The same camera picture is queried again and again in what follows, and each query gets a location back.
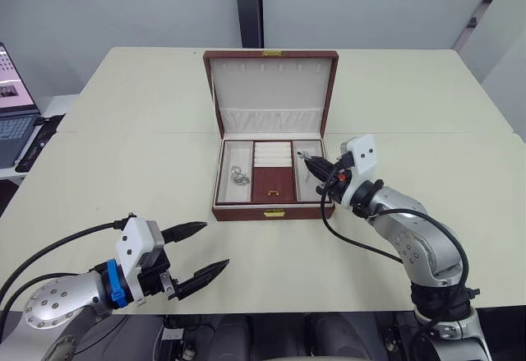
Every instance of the wooden jewelry box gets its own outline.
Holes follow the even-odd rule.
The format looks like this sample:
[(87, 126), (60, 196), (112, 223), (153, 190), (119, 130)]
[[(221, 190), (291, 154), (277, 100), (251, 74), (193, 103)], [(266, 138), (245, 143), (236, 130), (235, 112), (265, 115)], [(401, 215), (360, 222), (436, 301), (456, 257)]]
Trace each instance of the wooden jewelry box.
[[(321, 218), (321, 182), (298, 152), (325, 156), (338, 54), (206, 51), (203, 58), (222, 138), (217, 220)], [(334, 202), (325, 206), (329, 217)]]

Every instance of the white table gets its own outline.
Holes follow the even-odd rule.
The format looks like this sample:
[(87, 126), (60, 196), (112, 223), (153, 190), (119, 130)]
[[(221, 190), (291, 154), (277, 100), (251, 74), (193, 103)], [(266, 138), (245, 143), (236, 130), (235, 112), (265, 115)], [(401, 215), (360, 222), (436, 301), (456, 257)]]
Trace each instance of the white table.
[[(64, 118), (60, 132), (46, 146), (0, 218), (0, 281), (27, 256), (52, 241), (134, 211), (157, 220), (161, 228), (190, 220), (209, 222), (209, 226), (194, 237), (167, 246), (174, 277), (184, 280), (193, 271), (227, 257), (231, 262), (209, 286), (182, 302), (167, 301), (163, 294), (158, 294), (148, 298), (144, 307), (132, 305), (124, 312), (412, 308), (408, 278), (401, 266), (338, 241), (319, 220), (221, 223), (215, 220), (210, 206), (219, 136), (215, 134), (215, 119), (204, 80), (194, 86), (175, 76), (181, 82), (179, 90), (175, 87), (177, 83), (168, 80), (156, 84), (159, 93), (151, 96), (150, 105), (159, 104), (167, 113), (149, 108), (143, 100), (133, 96), (129, 97), (127, 106), (123, 105), (124, 95), (115, 94), (122, 89), (132, 93), (132, 88), (127, 87), (132, 82), (141, 86), (148, 84), (134, 73), (123, 72), (127, 76), (121, 77), (118, 70), (119, 64), (127, 68), (125, 59), (131, 55), (148, 58), (149, 52), (157, 58), (155, 61), (145, 59), (150, 67), (158, 67), (159, 58), (164, 58), (164, 65), (171, 63), (175, 67), (173, 74), (187, 72), (187, 78), (200, 80), (200, 76), (193, 76), (198, 72), (197, 62), (187, 66), (186, 63), (178, 65), (176, 60), (187, 58), (188, 53), (201, 57), (192, 50), (119, 49), (112, 51), (101, 64), (72, 114)], [(367, 57), (367, 52), (362, 50), (359, 53), (339, 50), (339, 53), (340, 62), (348, 61), (354, 54)], [(373, 57), (378, 55), (377, 51), (370, 53)], [(407, 53), (408, 56), (417, 55), (417, 52)], [(392, 55), (393, 52), (386, 52), (385, 60), (389, 62)], [(427, 55), (435, 56), (433, 52), (422, 52), (423, 57)], [(414, 129), (409, 132), (404, 123), (399, 126), (403, 131), (397, 132), (394, 118), (396, 114), (403, 118), (406, 108), (393, 106), (389, 116), (393, 118), (393, 129), (385, 133), (376, 129), (380, 158), (377, 174), (390, 186), (416, 197), (431, 215), (458, 234), (471, 265), (468, 285), (482, 289), (481, 296), (474, 301), (475, 306), (526, 303), (526, 149), (519, 137), (503, 125), (502, 117), (489, 105), (491, 102), (474, 79), (465, 76), (467, 70), (458, 65), (451, 73), (456, 71), (464, 72), (466, 78), (461, 90), (474, 91), (469, 98), (473, 105), (471, 111), (478, 110), (477, 101), (480, 100), (480, 110), (487, 113), (487, 123), (480, 124), (479, 117), (471, 117), (468, 126), (464, 127), (459, 118), (458, 122), (455, 118), (443, 121), (448, 110), (427, 110), (426, 105), (421, 105), (416, 106), (420, 110), (417, 114), (427, 116), (429, 124), (413, 122)], [(105, 73), (114, 76), (113, 83)], [(168, 77), (162, 67), (159, 74)], [(370, 84), (375, 77), (369, 77)], [(338, 88), (340, 96), (345, 95), (342, 87)], [(101, 97), (104, 89), (107, 94)], [(372, 91), (376, 92), (370, 99), (377, 102), (393, 99), (381, 91)], [(174, 101), (165, 99), (164, 92), (173, 94), (170, 96)], [(343, 108), (346, 103), (340, 99), (333, 103)], [(91, 100), (104, 102), (108, 112), (92, 111)], [(115, 110), (120, 107), (124, 112), (120, 118), (115, 118)], [(376, 126), (381, 125), (367, 110), (366, 115), (371, 116)], [(334, 114), (334, 108), (330, 111), (327, 129), (333, 132), (325, 135), (325, 145), (329, 158), (334, 159), (341, 141), (354, 134), (346, 131), (348, 123)], [(348, 211), (337, 209), (332, 222), (338, 231), (349, 237), (393, 252), (373, 228)], [(115, 257), (117, 237), (118, 233), (107, 230), (68, 244), (42, 258), (16, 283), (66, 268), (86, 271)]]
[[(59, 95), (42, 98), (39, 101), (40, 112), (46, 118), (57, 116), (59, 114), (65, 114), (71, 108), (77, 97), (78, 95)], [(33, 143), (33, 140), (36, 138), (36, 135), (39, 133), (41, 127), (41, 125), (35, 127), (31, 133), (30, 138), (22, 149), (22, 152), (16, 159), (16, 163), (11, 168), (0, 169), (0, 180), (10, 180), (18, 186), (21, 184), (22, 179), (27, 175), (27, 172), (16, 172), (15, 167), (18, 165), (18, 161), (22, 159), (27, 150), (30, 148), (31, 143)]]
[[(511, 132), (453, 50), (337, 51), (328, 133)], [(112, 49), (59, 131), (215, 132), (204, 52)]]

